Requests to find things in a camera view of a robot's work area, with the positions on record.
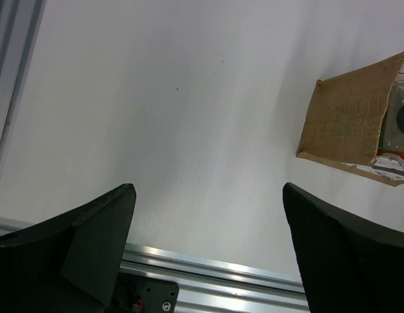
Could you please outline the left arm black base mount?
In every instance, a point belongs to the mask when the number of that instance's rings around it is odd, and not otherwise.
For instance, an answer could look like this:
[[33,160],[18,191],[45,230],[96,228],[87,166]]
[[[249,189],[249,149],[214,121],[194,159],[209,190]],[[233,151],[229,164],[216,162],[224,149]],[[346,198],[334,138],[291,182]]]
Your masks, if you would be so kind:
[[173,312],[178,294],[176,283],[120,273],[104,312]]

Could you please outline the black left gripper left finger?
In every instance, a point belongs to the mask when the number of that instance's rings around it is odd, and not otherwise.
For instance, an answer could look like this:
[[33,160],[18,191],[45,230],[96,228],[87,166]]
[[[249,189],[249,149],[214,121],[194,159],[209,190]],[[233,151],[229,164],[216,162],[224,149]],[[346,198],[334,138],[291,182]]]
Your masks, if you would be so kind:
[[0,312],[103,312],[136,191],[127,183],[44,222],[0,236]]

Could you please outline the clear jar with dark lid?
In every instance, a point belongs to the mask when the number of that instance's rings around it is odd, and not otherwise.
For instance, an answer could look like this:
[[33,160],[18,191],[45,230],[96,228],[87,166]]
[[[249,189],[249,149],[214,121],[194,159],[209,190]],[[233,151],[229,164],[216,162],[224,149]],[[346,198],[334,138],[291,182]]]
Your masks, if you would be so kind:
[[404,153],[404,82],[395,82],[390,91],[379,149]]

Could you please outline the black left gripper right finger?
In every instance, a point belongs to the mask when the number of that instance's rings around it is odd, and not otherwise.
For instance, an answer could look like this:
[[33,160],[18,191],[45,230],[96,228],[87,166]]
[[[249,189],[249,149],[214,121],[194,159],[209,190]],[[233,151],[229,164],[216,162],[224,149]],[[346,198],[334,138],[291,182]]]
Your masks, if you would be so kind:
[[311,312],[404,312],[404,233],[286,183],[283,206]]

